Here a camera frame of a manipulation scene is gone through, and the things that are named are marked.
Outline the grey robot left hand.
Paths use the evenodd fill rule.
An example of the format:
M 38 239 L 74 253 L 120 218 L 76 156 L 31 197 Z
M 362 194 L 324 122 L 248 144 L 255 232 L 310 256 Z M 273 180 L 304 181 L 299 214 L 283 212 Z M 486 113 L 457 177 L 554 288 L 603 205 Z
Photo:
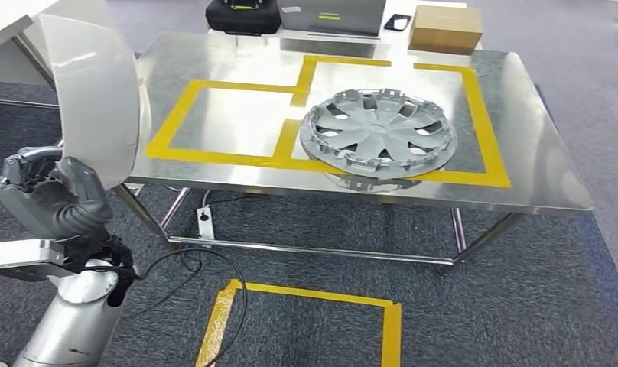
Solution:
M 4 159 L 1 204 L 42 239 L 67 239 L 112 218 L 106 190 L 91 167 L 62 147 L 25 147 Z

